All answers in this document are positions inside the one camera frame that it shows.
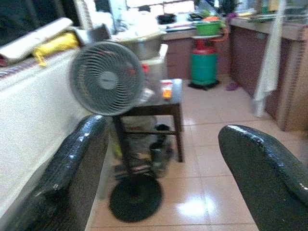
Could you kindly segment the white hanging towel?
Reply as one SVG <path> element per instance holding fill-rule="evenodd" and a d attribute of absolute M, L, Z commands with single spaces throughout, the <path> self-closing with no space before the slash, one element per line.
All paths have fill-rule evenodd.
<path fill-rule="evenodd" d="M 257 86 L 252 99 L 253 111 L 256 117 L 262 117 L 264 115 L 266 97 L 269 96 L 272 91 L 277 89 L 281 55 L 282 25 L 286 5 L 287 0 L 279 0 L 277 14 L 267 40 Z"/>

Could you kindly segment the small orange box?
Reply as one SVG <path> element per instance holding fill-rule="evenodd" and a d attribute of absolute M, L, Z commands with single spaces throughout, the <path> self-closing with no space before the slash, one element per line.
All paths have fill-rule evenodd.
<path fill-rule="evenodd" d="M 172 86 L 173 82 L 171 80 L 162 81 L 162 96 L 165 100 L 170 100 L 172 97 Z"/>

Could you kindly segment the grey standing fan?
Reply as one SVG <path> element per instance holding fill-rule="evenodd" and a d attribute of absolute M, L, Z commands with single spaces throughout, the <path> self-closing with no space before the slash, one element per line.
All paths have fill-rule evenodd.
<path fill-rule="evenodd" d="M 139 222 L 160 207 L 163 191 L 150 175 L 135 174 L 132 151 L 121 116 L 140 100 L 145 75 L 134 52 L 112 41 L 83 47 L 74 58 L 69 82 L 76 100 L 94 114 L 112 118 L 127 176 L 113 188 L 109 208 L 122 222 Z"/>

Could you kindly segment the black cup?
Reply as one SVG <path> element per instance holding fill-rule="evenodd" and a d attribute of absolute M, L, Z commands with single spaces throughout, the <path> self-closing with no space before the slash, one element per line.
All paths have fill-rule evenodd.
<path fill-rule="evenodd" d="M 173 156 L 173 149 L 170 143 L 154 142 L 150 145 L 150 154 L 152 168 L 163 170 Z"/>

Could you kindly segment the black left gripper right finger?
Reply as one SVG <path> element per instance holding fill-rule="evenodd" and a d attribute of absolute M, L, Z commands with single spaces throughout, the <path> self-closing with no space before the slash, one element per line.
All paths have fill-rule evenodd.
<path fill-rule="evenodd" d="M 255 128 L 226 125 L 218 142 L 259 231 L 308 231 L 308 167 Z"/>

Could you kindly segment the brown tiled kitchen counter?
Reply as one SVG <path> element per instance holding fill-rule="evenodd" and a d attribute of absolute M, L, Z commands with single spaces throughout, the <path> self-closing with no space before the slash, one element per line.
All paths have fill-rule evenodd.
<path fill-rule="evenodd" d="M 230 30 L 230 75 L 252 96 L 271 23 L 237 17 Z M 278 86 L 267 98 L 266 111 L 283 131 L 308 130 L 308 24 L 294 20 L 282 26 Z"/>

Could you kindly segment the green plastic basin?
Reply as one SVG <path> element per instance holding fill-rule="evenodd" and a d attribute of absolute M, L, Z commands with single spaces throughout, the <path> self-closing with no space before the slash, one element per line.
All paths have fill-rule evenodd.
<path fill-rule="evenodd" d="M 214 36 L 220 31 L 221 21 L 200 21 L 194 23 L 199 36 Z"/>

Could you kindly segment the white bucket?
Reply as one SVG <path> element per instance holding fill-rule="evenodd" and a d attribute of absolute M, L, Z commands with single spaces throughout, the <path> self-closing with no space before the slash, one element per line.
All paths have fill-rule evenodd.
<path fill-rule="evenodd" d="M 128 135 L 144 135 L 155 130 L 157 120 L 154 116 L 123 116 L 122 122 Z"/>

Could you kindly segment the large steel basin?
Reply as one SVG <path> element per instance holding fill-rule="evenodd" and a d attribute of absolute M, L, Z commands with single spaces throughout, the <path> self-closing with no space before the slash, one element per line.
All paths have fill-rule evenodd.
<path fill-rule="evenodd" d="M 165 34 L 165 31 L 159 31 L 134 38 L 114 37 L 112 40 L 129 48 L 140 60 L 148 60 L 158 56 Z"/>

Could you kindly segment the dark wooden stool table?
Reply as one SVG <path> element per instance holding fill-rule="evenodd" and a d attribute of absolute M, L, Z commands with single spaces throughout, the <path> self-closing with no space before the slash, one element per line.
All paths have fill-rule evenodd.
<path fill-rule="evenodd" d="M 162 96 L 162 81 L 159 82 L 160 91 L 157 93 L 157 99 L 149 99 L 149 101 L 138 104 L 124 116 L 172 116 L 174 123 L 174 130 L 170 130 L 163 124 L 155 125 L 154 131 L 143 132 L 144 135 L 156 135 L 155 142 L 169 143 L 167 136 L 173 135 L 176 137 L 178 162 L 184 161 L 183 145 L 182 145 L 182 110 L 181 110 L 181 97 L 182 97 L 182 80 L 169 79 L 173 82 L 172 97 L 170 100 L 165 100 Z M 133 173 L 149 173 L 155 178 L 164 176 L 167 169 L 156 170 L 150 166 L 147 170 L 137 170 Z"/>

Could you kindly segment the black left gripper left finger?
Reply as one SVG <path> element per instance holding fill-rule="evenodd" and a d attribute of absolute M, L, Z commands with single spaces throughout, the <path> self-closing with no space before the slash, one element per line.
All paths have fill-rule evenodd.
<path fill-rule="evenodd" d="M 85 231 L 108 148 L 108 122 L 84 117 L 7 210 L 7 231 Z"/>

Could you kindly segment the white chest appliance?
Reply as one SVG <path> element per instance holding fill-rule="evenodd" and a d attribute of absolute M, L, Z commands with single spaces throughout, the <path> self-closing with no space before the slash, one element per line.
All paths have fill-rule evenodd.
<path fill-rule="evenodd" d="M 0 79 L 0 218 L 25 198 L 63 140 L 90 114 L 74 98 L 64 51 Z"/>

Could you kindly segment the white rolled mat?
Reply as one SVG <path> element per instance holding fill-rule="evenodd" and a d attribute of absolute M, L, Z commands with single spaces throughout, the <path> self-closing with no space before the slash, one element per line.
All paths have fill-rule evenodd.
<path fill-rule="evenodd" d="M 0 47 L 0 66 L 24 59 L 40 44 L 63 33 L 73 21 L 62 17 Z"/>

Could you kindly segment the green gas cylinder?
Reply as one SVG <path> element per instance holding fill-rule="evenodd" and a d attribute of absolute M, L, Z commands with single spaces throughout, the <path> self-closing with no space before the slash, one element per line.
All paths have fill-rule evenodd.
<path fill-rule="evenodd" d="M 191 88 L 208 90 L 219 84 L 217 79 L 218 50 L 212 41 L 205 37 L 193 37 L 195 47 L 191 53 Z"/>

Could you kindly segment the yellow cloth bag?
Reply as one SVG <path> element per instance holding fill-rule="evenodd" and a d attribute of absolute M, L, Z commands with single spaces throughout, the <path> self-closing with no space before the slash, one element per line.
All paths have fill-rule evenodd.
<path fill-rule="evenodd" d="M 40 66 L 46 66 L 44 57 L 58 51 L 66 51 L 79 46 L 78 39 L 73 32 L 65 32 L 62 35 L 37 46 L 32 55 Z"/>

